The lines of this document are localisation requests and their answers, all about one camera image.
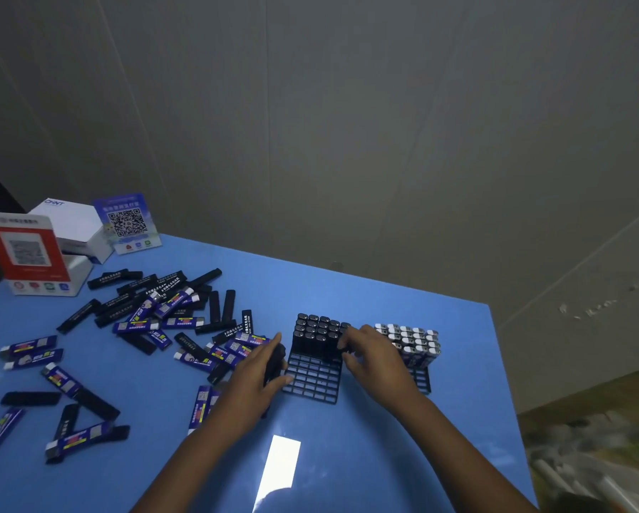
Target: hand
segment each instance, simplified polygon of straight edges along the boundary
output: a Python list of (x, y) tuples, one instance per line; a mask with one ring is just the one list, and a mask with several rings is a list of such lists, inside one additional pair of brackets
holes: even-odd
[(285, 375), (263, 387), (264, 369), (280, 342), (281, 333), (277, 333), (269, 343), (257, 346), (238, 363), (226, 389), (208, 415), (206, 423), (219, 425), (221, 435), (232, 444), (255, 426), (274, 395), (293, 381), (293, 376)]
[(419, 390), (391, 342), (373, 327), (364, 325), (359, 330), (349, 327), (339, 340), (339, 349), (349, 345), (364, 358), (360, 363), (348, 353), (343, 361), (367, 393), (392, 414), (397, 406), (418, 396)]

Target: black grid tray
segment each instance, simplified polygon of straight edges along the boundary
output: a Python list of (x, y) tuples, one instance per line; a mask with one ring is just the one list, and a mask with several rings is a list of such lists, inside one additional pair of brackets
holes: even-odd
[(409, 374), (412, 375), (414, 383), (417, 384), (417, 388), (422, 394), (431, 394), (431, 380), (429, 379), (428, 367), (409, 368)]
[(290, 351), (287, 374), (294, 377), (293, 383), (282, 390), (306, 398), (335, 404), (339, 398), (342, 359), (322, 359)]

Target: qr code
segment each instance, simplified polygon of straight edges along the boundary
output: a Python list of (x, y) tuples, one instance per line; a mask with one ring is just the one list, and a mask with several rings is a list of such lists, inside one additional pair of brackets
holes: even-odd
[(140, 208), (109, 212), (108, 218), (118, 237), (134, 236), (148, 232), (148, 227), (144, 222), (144, 215), (141, 214)]
[(47, 266), (46, 257), (41, 251), (39, 241), (9, 240), (16, 264), (27, 266)]

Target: person's right hand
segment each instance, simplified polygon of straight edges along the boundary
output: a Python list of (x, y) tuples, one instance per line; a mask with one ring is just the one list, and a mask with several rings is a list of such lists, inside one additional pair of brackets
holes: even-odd
[(391, 342), (366, 324), (359, 330), (349, 327), (339, 340), (339, 349), (349, 345), (363, 362), (348, 353), (343, 361), (367, 393), (391, 413), (419, 389)]

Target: table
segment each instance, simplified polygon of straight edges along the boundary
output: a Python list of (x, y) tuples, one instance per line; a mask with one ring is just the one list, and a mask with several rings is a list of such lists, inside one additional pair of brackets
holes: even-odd
[[(182, 269), (194, 278), (215, 267), (221, 301), (237, 292), (235, 318), (252, 309), (255, 333), (290, 337), (299, 312), (353, 325), (394, 322), (440, 332), (443, 354), (430, 366), (430, 397), (467, 438), (526, 497), (536, 503), (509, 387), (486, 305), (162, 236), (164, 246), (95, 266), (90, 278), (127, 267), (166, 275)], [(93, 297), (117, 295), (116, 286), (75, 298), (12, 295), (0, 283), (0, 347), (55, 328)], [(201, 312), (208, 317), (208, 309)], [(195, 336), (205, 344), (210, 335)], [(45, 465), (44, 446), (62, 408), (31, 408), (0, 446), (0, 511), (125, 512), (185, 438), (199, 385), (206, 374), (175, 361), (176, 344), (146, 356), (92, 318), (58, 337), (60, 366), (121, 410), (131, 425), (127, 441), (97, 445), (62, 465)], [(2, 370), (0, 399), (10, 390), (53, 390), (38, 368)], [(5, 408), (0, 405), (0, 417)], [(100, 420), (82, 409), (78, 428)], [(221, 461), (196, 499), (194, 511), (251, 512), (274, 435), (300, 441), (290, 488), (270, 493), (258, 512), (453, 511), (433, 470), (400, 425), (376, 405), (344, 368), (336, 405), (280, 393), (268, 417)]]

